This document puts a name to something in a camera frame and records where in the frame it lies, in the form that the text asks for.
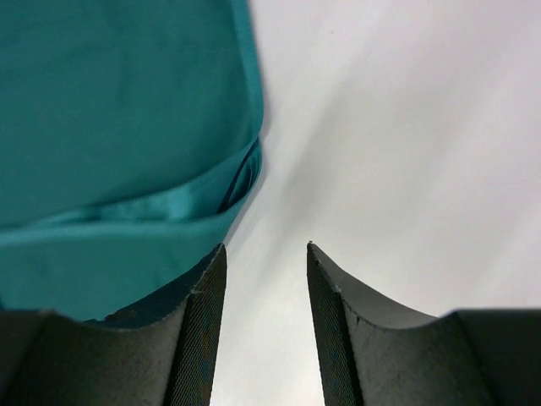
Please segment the teal cloth napkin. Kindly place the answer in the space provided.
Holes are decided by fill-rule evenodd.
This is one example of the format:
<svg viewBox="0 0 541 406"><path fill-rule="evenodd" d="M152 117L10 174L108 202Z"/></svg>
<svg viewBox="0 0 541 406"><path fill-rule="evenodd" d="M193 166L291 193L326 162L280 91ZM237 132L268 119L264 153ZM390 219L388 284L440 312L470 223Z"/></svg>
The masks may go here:
<svg viewBox="0 0 541 406"><path fill-rule="evenodd" d="M79 320L222 242L260 174L244 1L1 4L1 306Z"/></svg>

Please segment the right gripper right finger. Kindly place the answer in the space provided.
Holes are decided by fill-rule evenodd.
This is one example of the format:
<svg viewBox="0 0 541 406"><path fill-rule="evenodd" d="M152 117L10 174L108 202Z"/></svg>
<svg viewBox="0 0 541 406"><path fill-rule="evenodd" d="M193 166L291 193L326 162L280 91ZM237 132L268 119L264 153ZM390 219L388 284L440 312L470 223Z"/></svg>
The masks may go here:
<svg viewBox="0 0 541 406"><path fill-rule="evenodd" d="M537 405L540 312L426 315L343 271L316 244L307 278L328 405Z"/></svg>

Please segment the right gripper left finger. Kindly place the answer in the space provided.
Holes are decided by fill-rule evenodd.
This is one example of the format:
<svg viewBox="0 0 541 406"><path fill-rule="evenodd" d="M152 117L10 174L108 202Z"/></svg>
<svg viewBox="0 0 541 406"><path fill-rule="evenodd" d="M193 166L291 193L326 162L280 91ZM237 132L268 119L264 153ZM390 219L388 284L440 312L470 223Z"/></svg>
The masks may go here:
<svg viewBox="0 0 541 406"><path fill-rule="evenodd" d="M217 245L191 270L102 321L1 314L4 405L206 405L227 285Z"/></svg>

